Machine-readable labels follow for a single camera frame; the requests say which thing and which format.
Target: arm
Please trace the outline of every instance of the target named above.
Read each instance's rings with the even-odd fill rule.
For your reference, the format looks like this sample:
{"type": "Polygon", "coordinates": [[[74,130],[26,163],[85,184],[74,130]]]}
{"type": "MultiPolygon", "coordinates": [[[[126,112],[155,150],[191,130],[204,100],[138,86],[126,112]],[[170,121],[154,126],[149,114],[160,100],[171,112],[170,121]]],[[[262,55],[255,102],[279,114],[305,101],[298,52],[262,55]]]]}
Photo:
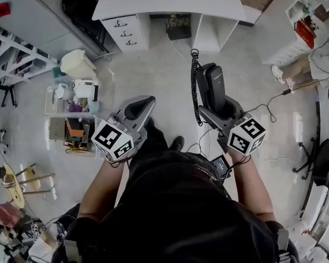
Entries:
{"type": "Polygon", "coordinates": [[[113,168],[107,161],[101,166],[80,204],[78,218],[91,218],[97,222],[114,208],[124,163],[113,168]]]}
{"type": "MultiPolygon", "coordinates": [[[[229,149],[233,164],[244,156],[229,149]]],[[[264,222],[275,221],[273,204],[269,193],[256,169],[252,158],[245,164],[234,167],[239,202],[264,222]]]]}

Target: stool leg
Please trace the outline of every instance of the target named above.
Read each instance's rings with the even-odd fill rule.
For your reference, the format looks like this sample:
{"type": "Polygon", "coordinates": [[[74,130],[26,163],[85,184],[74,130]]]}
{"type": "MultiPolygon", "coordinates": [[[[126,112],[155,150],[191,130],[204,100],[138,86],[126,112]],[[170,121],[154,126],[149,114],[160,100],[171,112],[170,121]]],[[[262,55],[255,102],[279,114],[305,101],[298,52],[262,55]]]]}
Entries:
{"type": "Polygon", "coordinates": [[[43,194],[49,193],[51,190],[44,190],[44,191],[36,191],[36,192],[24,192],[23,195],[36,195],[36,194],[43,194]]]}
{"type": "Polygon", "coordinates": [[[38,178],[33,178],[33,179],[26,180],[26,181],[20,181],[19,184],[22,185],[22,184],[31,183],[31,182],[34,182],[34,181],[37,181],[37,180],[42,180],[42,179],[45,179],[45,178],[49,178],[49,177],[54,176],[54,175],[55,175],[54,173],[51,173],[51,174],[48,174],[48,175],[40,176],[38,178]]]}
{"type": "Polygon", "coordinates": [[[19,173],[16,173],[16,176],[20,176],[21,174],[25,173],[28,168],[25,168],[24,170],[21,170],[19,173]]]}

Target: tiled floor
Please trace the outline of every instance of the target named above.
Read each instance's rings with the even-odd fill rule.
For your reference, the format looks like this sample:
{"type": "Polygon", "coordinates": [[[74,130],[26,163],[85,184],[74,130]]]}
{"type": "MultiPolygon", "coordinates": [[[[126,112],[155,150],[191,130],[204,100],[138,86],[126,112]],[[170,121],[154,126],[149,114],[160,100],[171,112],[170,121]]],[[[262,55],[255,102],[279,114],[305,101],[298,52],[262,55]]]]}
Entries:
{"type": "MultiPolygon", "coordinates": [[[[173,45],[190,63],[189,40],[172,44],[164,33],[164,24],[157,20],[152,23],[149,51],[119,54],[111,63],[104,60],[96,62],[102,82],[103,112],[100,117],[106,118],[125,98],[154,95],[157,105],[153,117],[157,126],[164,132],[168,143],[179,134],[184,136],[186,150],[198,142],[207,129],[196,124],[190,68],[173,45]]],[[[272,76],[269,66],[261,65],[254,47],[253,29],[238,26],[219,54],[200,53],[199,59],[201,64],[216,62],[222,66],[227,95],[238,100],[245,110],[268,102],[286,89],[272,76]]],[[[4,156],[14,171],[37,163],[39,174],[56,173],[56,200],[51,195],[44,198],[27,196],[27,212],[43,221],[63,214],[80,202],[102,163],[100,159],[67,155],[61,146],[47,142],[45,92],[52,82],[52,73],[46,73],[33,78],[29,84],[16,85],[19,106],[13,108],[7,104],[0,108],[0,128],[8,131],[6,142],[9,150],[4,156]]],[[[302,175],[294,174],[292,168],[304,160],[297,141],[302,140],[309,145],[311,136],[315,134],[315,98],[313,92],[303,91],[276,98],[270,104],[278,119],[276,123],[270,122],[265,107],[252,113],[268,130],[266,141],[253,158],[271,195],[276,218],[282,224],[287,224],[298,212],[308,187],[308,181],[301,180],[302,175]]],[[[211,145],[208,136],[203,139],[203,151],[212,159],[222,151],[213,131],[210,132],[210,140],[211,145]]],[[[226,187],[236,198],[233,178],[226,181],[226,187]]],[[[7,196],[0,185],[0,203],[5,201],[7,196]]]]}

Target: person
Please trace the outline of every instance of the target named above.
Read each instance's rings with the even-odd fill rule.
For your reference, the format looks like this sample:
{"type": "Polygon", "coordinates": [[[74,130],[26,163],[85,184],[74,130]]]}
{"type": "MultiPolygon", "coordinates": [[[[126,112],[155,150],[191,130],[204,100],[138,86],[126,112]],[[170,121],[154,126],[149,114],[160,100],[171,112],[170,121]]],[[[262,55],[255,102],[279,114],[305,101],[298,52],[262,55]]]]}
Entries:
{"type": "Polygon", "coordinates": [[[287,83],[288,87],[294,91],[301,87],[308,87],[318,83],[318,79],[329,77],[329,48],[319,48],[311,55],[303,55],[297,61],[279,67],[272,65],[272,73],[281,84],[287,83]]]}
{"type": "MultiPolygon", "coordinates": [[[[83,262],[278,262],[282,226],[253,160],[229,150],[244,161],[234,167],[236,202],[208,160],[180,152],[182,137],[168,148],[151,118],[145,129],[118,205],[124,163],[105,161],[68,228],[83,262]]],[[[59,247],[52,262],[63,256],[59,247]]]]}

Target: hand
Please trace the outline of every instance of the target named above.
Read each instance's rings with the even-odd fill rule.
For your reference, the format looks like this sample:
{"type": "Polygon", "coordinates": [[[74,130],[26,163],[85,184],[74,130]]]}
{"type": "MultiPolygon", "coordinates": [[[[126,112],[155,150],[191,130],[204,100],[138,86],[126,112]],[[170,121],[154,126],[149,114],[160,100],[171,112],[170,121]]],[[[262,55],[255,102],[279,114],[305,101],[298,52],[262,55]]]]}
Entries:
{"type": "Polygon", "coordinates": [[[245,157],[243,154],[236,150],[233,150],[231,147],[228,148],[228,154],[231,156],[233,163],[240,162],[245,157]]]}

